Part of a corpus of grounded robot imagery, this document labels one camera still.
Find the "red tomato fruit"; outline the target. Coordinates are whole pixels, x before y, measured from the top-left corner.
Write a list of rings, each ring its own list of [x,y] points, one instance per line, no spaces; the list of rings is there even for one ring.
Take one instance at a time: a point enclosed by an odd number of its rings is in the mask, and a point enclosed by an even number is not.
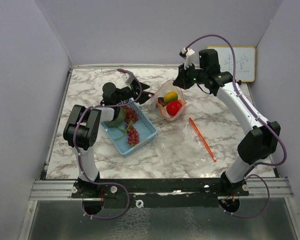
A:
[[[171,101],[166,106],[166,112],[168,113],[169,116],[174,117],[182,108],[182,106],[183,105],[181,105],[177,100]]]

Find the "clear zip bag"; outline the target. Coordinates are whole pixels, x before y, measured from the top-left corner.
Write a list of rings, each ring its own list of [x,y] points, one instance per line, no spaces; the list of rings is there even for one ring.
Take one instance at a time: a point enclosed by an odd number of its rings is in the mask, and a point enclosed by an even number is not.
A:
[[[187,102],[181,89],[173,85],[173,80],[166,81],[151,95],[148,107],[167,121],[174,121],[186,110]]]

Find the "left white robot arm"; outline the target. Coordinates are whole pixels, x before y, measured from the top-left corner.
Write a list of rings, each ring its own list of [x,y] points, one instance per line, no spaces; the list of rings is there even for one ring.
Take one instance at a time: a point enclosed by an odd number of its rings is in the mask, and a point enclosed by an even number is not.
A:
[[[99,127],[123,156],[128,156],[154,138],[157,129],[137,106],[147,102],[149,85],[132,80],[118,88],[112,82],[102,87],[100,105],[74,105],[63,130],[63,138],[72,147],[79,167],[78,182],[87,196],[96,197],[101,190],[95,164],[94,145]]]

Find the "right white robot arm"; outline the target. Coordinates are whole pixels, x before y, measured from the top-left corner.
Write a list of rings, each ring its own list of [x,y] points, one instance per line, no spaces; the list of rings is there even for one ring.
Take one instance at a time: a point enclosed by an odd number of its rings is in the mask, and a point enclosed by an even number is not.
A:
[[[238,158],[221,175],[219,189],[230,196],[238,189],[246,174],[256,164],[261,163],[276,151],[281,127],[278,122],[270,122],[260,114],[233,81],[233,75],[222,72],[218,52],[204,49],[199,52],[199,68],[193,64],[195,52],[182,48],[180,56],[184,63],[178,67],[178,75],[173,85],[187,90],[193,85],[204,85],[211,94],[218,97],[239,122],[244,138],[237,147]]]

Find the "clear bag orange zipper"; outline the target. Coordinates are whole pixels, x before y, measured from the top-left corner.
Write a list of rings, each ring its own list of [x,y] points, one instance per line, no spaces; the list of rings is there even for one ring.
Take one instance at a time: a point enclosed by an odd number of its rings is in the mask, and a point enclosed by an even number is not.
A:
[[[168,122],[154,140],[163,167],[173,173],[200,170],[217,162],[203,139],[188,121]]]

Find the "red grape bunch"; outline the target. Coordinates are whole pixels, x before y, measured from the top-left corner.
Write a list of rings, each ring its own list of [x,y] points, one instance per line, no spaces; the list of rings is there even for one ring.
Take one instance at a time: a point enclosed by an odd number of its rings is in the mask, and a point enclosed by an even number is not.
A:
[[[132,148],[140,142],[139,132],[134,127],[134,124],[139,120],[139,118],[137,117],[136,111],[133,108],[124,106],[122,109],[124,113],[123,120],[125,122],[125,129],[117,127],[117,129],[122,132],[122,136],[116,138],[115,140],[118,141],[122,138],[126,138],[127,144],[130,148]]]

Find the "green netted melon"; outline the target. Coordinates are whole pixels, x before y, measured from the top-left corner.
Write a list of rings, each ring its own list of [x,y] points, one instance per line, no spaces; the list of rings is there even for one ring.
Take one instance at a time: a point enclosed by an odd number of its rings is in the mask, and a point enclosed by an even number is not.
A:
[[[120,107],[117,118],[112,121],[105,121],[104,124],[109,128],[115,128],[118,127],[120,124],[122,124],[125,121],[125,118],[126,118],[126,111],[123,107]]]

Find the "blue perforated plastic basket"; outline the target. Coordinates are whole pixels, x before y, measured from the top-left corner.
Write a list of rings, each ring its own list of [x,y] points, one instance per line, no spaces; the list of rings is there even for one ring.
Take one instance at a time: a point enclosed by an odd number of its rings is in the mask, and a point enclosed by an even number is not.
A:
[[[119,129],[117,127],[108,127],[104,122],[101,122],[100,125],[120,154],[127,157],[153,140],[158,131],[139,106],[136,103],[133,103],[132,98],[126,100],[124,103],[128,103],[127,106],[134,109],[138,117],[138,121],[133,124],[136,131],[139,133],[139,143],[136,146],[130,147],[130,145],[128,145],[127,134],[119,139],[124,134],[121,130],[124,130],[125,128],[125,122],[118,126]]]

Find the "small whiteboard with writing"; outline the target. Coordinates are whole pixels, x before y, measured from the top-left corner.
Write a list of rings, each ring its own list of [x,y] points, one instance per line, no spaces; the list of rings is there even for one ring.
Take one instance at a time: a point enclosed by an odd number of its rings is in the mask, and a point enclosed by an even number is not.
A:
[[[221,72],[233,74],[234,60],[229,46],[209,46],[218,53]],[[245,83],[252,83],[256,78],[256,49],[253,46],[234,46],[235,79]]]

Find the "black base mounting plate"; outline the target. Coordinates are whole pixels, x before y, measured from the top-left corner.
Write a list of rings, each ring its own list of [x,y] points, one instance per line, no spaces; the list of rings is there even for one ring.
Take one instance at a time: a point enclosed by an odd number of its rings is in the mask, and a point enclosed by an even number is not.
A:
[[[71,197],[85,206],[108,209],[217,207],[219,198],[248,196],[246,181],[227,185],[220,178],[123,178],[76,180]]]

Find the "aluminium front rail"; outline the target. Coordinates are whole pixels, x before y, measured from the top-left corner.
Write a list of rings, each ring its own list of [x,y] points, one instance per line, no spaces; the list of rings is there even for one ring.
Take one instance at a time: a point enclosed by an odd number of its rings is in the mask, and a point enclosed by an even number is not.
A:
[[[36,180],[30,192],[32,201],[99,200],[129,193],[132,198],[202,194],[209,198],[291,198],[294,193],[286,178],[251,177],[230,192],[221,192],[217,178],[101,179],[102,186],[80,187],[75,180]]]

